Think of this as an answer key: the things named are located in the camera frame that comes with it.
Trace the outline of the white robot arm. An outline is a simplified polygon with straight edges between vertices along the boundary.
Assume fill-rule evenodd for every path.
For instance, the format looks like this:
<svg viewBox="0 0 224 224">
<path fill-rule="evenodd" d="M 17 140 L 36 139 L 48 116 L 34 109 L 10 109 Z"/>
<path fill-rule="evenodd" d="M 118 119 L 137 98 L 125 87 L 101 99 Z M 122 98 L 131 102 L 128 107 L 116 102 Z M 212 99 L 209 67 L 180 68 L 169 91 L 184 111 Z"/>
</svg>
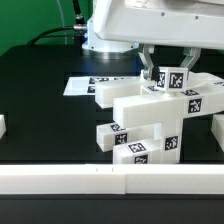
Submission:
<svg viewBox="0 0 224 224">
<path fill-rule="evenodd" d="M 183 47 L 183 67 L 192 68 L 203 49 L 224 49 L 224 0 L 93 0 L 83 50 L 118 58 L 143 48 L 151 74 L 154 48 Z"/>
</svg>

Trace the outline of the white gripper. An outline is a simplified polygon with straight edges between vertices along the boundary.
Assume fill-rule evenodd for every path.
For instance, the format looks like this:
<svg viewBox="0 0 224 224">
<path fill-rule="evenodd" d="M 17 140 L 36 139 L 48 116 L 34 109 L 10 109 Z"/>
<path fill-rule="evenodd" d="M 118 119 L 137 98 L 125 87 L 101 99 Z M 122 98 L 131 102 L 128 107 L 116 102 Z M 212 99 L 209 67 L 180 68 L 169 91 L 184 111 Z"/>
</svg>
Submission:
<svg viewBox="0 0 224 224">
<path fill-rule="evenodd" d="M 200 48 L 224 50 L 224 0 L 98 0 L 94 32 L 101 39 L 143 43 L 145 79 L 152 77 L 153 45 L 185 47 L 181 67 L 190 72 Z"/>
</svg>

